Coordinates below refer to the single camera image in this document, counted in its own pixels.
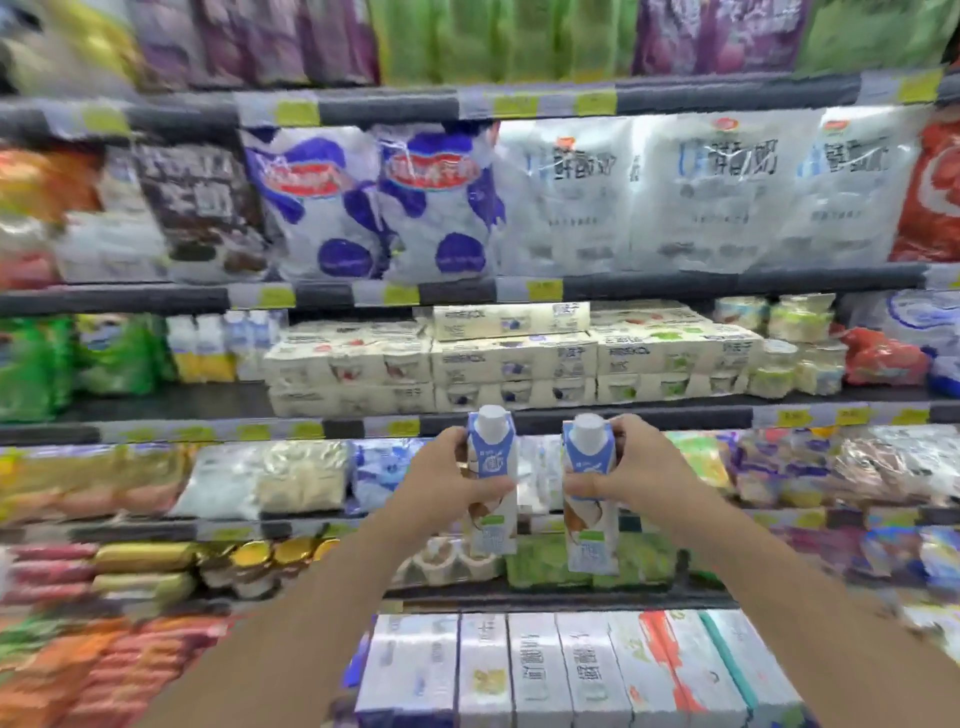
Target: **snack bag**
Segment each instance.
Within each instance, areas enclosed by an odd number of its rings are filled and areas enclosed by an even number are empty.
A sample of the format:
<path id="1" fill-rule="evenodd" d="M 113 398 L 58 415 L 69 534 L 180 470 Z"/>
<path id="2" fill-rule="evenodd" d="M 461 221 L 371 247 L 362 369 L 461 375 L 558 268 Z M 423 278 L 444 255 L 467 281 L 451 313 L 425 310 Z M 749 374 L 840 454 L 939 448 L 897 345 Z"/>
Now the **snack bag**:
<path id="1" fill-rule="evenodd" d="M 488 274 L 495 264 L 493 226 L 506 209 L 493 183 L 487 126 L 381 126 L 373 135 L 377 202 L 390 241 L 384 279 L 424 283 Z"/>
<path id="2" fill-rule="evenodd" d="M 368 279 L 383 267 L 373 137 L 356 127 L 241 132 L 253 184 L 282 232 L 287 280 Z"/>

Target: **hand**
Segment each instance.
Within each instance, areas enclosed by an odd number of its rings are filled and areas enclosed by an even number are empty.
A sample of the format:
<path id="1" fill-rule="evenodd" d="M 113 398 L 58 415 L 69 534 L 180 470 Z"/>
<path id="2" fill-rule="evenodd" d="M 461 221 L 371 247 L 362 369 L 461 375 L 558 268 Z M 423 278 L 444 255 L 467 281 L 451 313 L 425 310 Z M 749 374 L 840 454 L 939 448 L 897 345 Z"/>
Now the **hand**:
<path id="1" fill-rule="evenodd" d="M 472 503 L 497 500 L 516 487 L 502 475 L 465 477 L 458 461 L 467 461 L 467 431 L 462 427 L 448 427 L 414 455 L 403 482 L 380 511 L 404 547 L 418 550 L 463 517 Z"/>
<path id="2" fill-rule="evenodd" d="M 609 475 L 565 473 L 567 493 L 624 503 L 658 524 L 660 518 L 678 517 L 697 507 L 704 498 L 719 497 L 697 477 L 677 447 L 637 415 L 620 415 L 611 420 L 611 426 L 620 456 L 616 468 Z"/>

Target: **yellow price label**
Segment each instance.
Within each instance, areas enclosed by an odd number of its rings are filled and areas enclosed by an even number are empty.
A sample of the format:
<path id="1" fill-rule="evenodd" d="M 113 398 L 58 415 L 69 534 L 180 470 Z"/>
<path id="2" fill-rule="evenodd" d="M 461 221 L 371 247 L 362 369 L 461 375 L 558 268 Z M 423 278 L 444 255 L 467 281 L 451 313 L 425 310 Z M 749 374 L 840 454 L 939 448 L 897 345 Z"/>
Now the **yellow price label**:
<path id="1" fill-rule="evenodd" d="M 540 97 L 534 93 L 504 93 L 493 97 L 493 118 L 535 119 Z"/>
<path id="2" fill-rule="evenodd" d="M 269 440 L 271 435 L 269 425 L 240 425 L 237 427 L 237 440 L 241 442 Z"/>
<path id="3" fill-rule="evenodd" d="M 170 433 L 170 441 L 174 443 L 212 443 L 216 439 L 217 435 L 210 425 L 178 427 Z"/>
<path id="4" fill-rule="evenodd" d="M 88 132 L 102 136 L 130 136 L 130 122 L 127 115 L 114 107 L 86 105 L 81 109 L 80 117 Z"/>
<path id="5" fill-rule="evenodd" d="M 528 280 L 527 293 L 531 302 L 550 303 L 564 299 L 562 280 Z"/>
<path id="6" fill-rule="evenodd" d="M 937 88 L 943 78 L 943 68 L 901 76 L 900 85 L 897 88 L 897 100 L 901 104 L 932 104 L 937 100 Z"/>
<path id="7" fill-rule="evenodd" d="M 296 308 L 297 295 L 294 289 L 283 283 L 266 283 L 260 287 L 256 299 L 257 308 Z"/>
<path id="8" fill-rule="evenodd" d="M 279 127 L 319 127 L 320 108 L 310 99 L 281 99 L 276 102 L 274 119 Z"/>
<path id="9" fill-rule="evenodd" d="M 841 427 L 851 425 L 866 425 L 870 422 L 870 406 L 860 407 L 839 407 L 837 409 L 837 424 Z"/>
<path id="10" fill-rule="evenodd" d="M 291 440 L 322 440 L 324 423 L 294 423 L 290 427 Z"/>
<path id="11" fill-rule="evenodd" d="M 573 110 L 577 116 L 616 116 L 616 89 L 578 93 Z"/>
<path id="12" fill-rule="evenodd" d="M 420 418 L 390 420 L 387 423 L 387 435 L 389 437 L 420 437 Z"/>
<path id="13" fill-rule="evenodd" d="M 890 421 L 891 425 L 926 425 L 930 422 L 930 408 L 904 407 Z"/>
<path id="14" fill-rule="evenodd" d="M 812 422 L 813 415 L 808 409 L 777 410 L 777 427 L 807 427 Z"/>
<path id="15" fill-rule="evenodd" d="M 420 305 L 420 289 L 416 285 L 387 283 L 383 289 L 384 305 Z"/>

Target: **orange package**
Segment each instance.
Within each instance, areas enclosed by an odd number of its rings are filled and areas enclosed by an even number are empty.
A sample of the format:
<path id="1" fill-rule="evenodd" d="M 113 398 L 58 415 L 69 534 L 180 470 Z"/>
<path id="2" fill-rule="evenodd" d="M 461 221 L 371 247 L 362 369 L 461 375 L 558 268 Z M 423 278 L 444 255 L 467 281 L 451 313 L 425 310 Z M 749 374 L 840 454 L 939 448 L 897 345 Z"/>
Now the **orange package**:
<path id="1" fill-rule="evenodd" d="M 960 119 L 941 114 L 921 135 L 891 260 L 960 261 Z"/>

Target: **milk carton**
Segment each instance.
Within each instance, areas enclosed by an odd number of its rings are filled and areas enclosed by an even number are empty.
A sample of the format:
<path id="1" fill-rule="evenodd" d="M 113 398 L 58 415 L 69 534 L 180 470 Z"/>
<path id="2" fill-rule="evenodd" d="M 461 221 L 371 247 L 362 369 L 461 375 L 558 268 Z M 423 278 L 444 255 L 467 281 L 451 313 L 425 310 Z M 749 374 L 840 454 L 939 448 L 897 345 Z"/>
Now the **milk carton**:
<path id="1" fill-rule="evenodd" d="M 690 710 L 690 728 L 743 728 L 747 704 L 694 610 L 640 613 L 657 634 Z"/>
<path id="2" fill-rule="evenodd" d="M 514 691 L 504 615 L 463 615 L 460 621 L 460 728 L 511 728 Z"/>
<path id="3" fill-rule="evenodd" d="M 739 609 L 711 609 L 700 619 L 750 709 L 750 727 L 804 725 L 804 702 L 747 616 Z"/>
<path id="4" fill-rule="evenodd" d="M 610 423 L 599 415 L 577 415 L 564 423 L 564 470 L 609 473 L 616 465 Z M 564 496 L 567 568 L 597 574 L 619 573 L 616 544 L 619 514 L 612 500 Z"/>
<path id="5" fill-rule="evenodd" d="M 684 690 L 657 633 L 637 612 L 607 612 L 613 652 L 634 711 L 634 728 L 687 728 Z"/>
<path id="6" fill-rule="evenodd" d="M 516 728 L 571 728 L 573 703 L 551 614 L 507 616 Z"/>
<path id="7" fill-rule="evenodd" d="M 467 461 L 477 477 L 507 475 L 516 482 L 516 428 L 503 407 L 487 404 L 467 421 Z M 516 553 L 516 489 L 488 503 L 472 503 L 464 524 L 470 552 Z"/>
<path id="8" fill-rule="evenodd" d="M 380 617 L 355 713 L 361 726 L 404 721 L 452 728 L 457 676 L 457 615 Z"/>
<path id="9" fill-rule="evenodd" d="M 573 697 L 574 728 L 630 728 L 633 711 L 598 612 L 557 614 L 566 675 Z"/>

